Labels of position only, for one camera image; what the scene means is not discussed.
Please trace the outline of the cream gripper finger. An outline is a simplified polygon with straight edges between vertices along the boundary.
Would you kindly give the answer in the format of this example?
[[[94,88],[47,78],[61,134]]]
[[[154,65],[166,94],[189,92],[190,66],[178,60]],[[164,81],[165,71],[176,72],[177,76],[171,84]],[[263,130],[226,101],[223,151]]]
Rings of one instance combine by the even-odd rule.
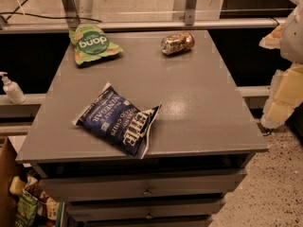
[[[283,125],[303,102],[303,65],[293,63],[286,71],[276,70],[260,123],[264,128]]]
[[[258,45],[266,49],[279,49],[282,28],[283,25],[277,26],[271,33],[263,37]]]

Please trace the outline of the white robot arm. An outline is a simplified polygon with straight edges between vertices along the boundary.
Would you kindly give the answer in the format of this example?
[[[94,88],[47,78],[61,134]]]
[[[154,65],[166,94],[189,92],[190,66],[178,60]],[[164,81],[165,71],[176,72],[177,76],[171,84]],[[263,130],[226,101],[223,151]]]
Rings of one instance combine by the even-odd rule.
[[[280,56],[292,63],[286,71],[276,70],[273,75],[260,119],[264,128],[276,129],[303,102],[303,3],[291,12],[284,24],[263,37],[259,45],[279,49]]]

